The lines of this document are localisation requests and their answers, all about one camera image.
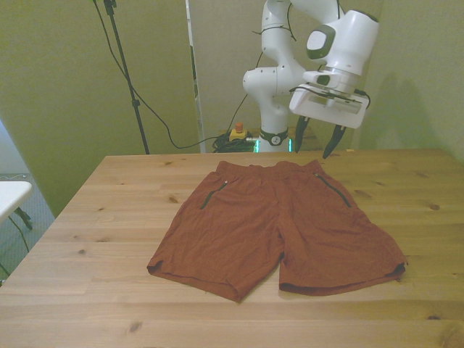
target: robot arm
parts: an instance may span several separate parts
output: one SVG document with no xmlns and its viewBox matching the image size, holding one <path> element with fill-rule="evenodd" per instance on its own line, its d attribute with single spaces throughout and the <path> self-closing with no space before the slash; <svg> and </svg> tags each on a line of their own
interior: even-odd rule
<svg viewBox="0 0 464 348">
<path fill-rule="evenodd" d="M 273 97 L 285 94 L 290 86 L 294 95 L 289 108 L 293 113 L 302 115 L 297 126 L 300 138 L 307 117 L 337 125 L 328 146 L 330 153 L 343 135 L 344 127 L 358 128 L 363 121 L 368 99 L 357 94 L 356 87 L 372 52 L 378 23 L 375 18 L 362 12 L 349 11 L 344 14 L 337 0 L 291 0 L 291 3 L 322 23 L 310 34 L 307 53 L 313 62 L 324 66 L 323 70 L 305 72 L 293 58 L 290 33 L 285 30 L 287 21 L 283 15 L 290 1 L 267 0 L 262 18 L 262 51 L 278 66 L 249 71 L 244 78 L 244 87 L 260 105 L 262 134 L 266 136 L 260 137 L 260 140 L 264 145 L 267 145 L 266 139 L 270 138 L 269 133 L 274 138 L 281 138 L 283 129 L 286 130 L 287 108 L 274 104 Z M 291 69 L 283 71 L 283 66 Z M 275 77 L 272 82 L 270 78 L 265 78 L 271 73 Z M 279 115 L 278 112 L 269 113 L 269 105 L 285 112 Z M 281 150 L 270 143 L 265 151 Z"/>
</svg>

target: wood grain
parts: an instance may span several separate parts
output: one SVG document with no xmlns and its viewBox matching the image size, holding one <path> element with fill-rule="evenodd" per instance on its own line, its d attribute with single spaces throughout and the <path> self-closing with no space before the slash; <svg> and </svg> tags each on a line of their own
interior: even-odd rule
<svg viewBox="0 0 464 348">
<path fill-rule="evenodd" d="M 319 160 L 409 265 L 400 281 L 241 304 L 146 271 L 219 161 Z M 464 347 L 464 169 L 440 150 L 106 157 L 0 288 L 0 347 Z"/>
</svg>

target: wall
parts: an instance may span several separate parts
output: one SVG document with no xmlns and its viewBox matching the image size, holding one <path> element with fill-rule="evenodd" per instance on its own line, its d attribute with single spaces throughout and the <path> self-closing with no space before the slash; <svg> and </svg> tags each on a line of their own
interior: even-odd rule
<svg viewBox="0 0 464 348">
<path fill-rule="evenodd" d="M 227 129 L 231 118 L 245 96 L 242 80 L 247 70 L 254 69 L 261 53 L 262 9 L 265 0 L 189 0 L 194 40 L 196 73 L 206 137 L 217 136 Z M 379 18 L 383 0 L 341 0 L 342 8 L 359 9 Z M 298 62 L 308 70 L 316 70 L 306 55 L 306 41 L 319 23 L 292 9 L 291 27 L 297 42 L 294 53 Z M 263 56 L 260 66 L 276 66 Z M 289 103 L 290 97 L 282 98 Z M 295 125 L 297 116 L 290 117 Z M 260 111 L 254 100 L 247 98 L 236 116 L 247 128 L 260 127 Z M 322 144 L 327 144 L 334 126 L 317 120 L 310 125 Z M 339 148 L 351 146 L 352 132 L 347 131 Z"/>
<path fill-rule="evenodd" d="M 198 141 L 185 0 L 118 0 L 115 13 L 134 86 L 178 144 Z M 0 117 L 54 215 L 104 156 L 144 153 L 92 1 L 3 1 L 0 71 Z M 151 152 L 177 152 L 155 116 L 141 114 Z"/>
<path fill-rule="evenodd" d="M 439 147 L 464 163 L 464 1 L 388 0 L 361 149 Z"/>
<path fill-rule="evenodd" d="M 29 173 L 29 169 L 0 120 L 0 174 L 11 173 Z"/>
</svg>

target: red shorts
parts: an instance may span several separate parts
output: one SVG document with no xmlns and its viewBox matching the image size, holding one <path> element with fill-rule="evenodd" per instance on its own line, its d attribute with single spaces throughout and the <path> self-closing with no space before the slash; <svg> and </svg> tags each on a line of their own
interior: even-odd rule
<svg viewBox="0 0 464 348">
<path fill-rule="evenodd" d="M 331 295 L 399 278 L 405 256 L 319 162 L 221 162 L 184 202 L 148 271 L 240 302 L 280 262 L 280 290 Z"/>
</svg>

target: zipper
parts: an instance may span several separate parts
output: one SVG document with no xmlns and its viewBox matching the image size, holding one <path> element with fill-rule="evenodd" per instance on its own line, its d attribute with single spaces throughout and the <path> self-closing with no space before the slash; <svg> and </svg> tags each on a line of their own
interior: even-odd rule
<svg viewBox="0 0 464 348">
<path fill-rule="evenodd" d="M 210 201 L 212 195 L 215 192 L 218 192 L 218 191 L 224 189 L 227 186 L 227 184 L 228 184 L 228 181 L 226 180 L 226 181 L 224 181 L 223 185 L 220 188 L 218 188 L 217 190 L 211 191 L 210 194 L 208 194 L 208 197 L 206 197 L 206 200 L 204 201 L 204 203 L 203 203 L 203 205 L 202 205 L 202 207 L 200 209 L 204 209 L 206 207 L 206 205 L 208 204 L 208 202 Z"/>
<path fill-rule="evenodd" d="M 339 194 L 339 196 L 344 200 L 344 202 L 348 206 L 348 208 L 351 208 L 351 204 L 348 202 L 348 199 L 343 195 L 343 193 L 340 192 L 340 190 L 337 189 L 337 187 L 333 187 L 330 183 L 327 182 L 327 180 L 325 178 L 323 178 L 319 174 L 317 174 L 317 173 L 313 173 L 313 174 L 314 174 L 314 176 L 316 178 L 321 179 L 324 182 L 324 184 L 326 184 L 328 187 L 333 189 L 337 194 Z"/>
</svg>

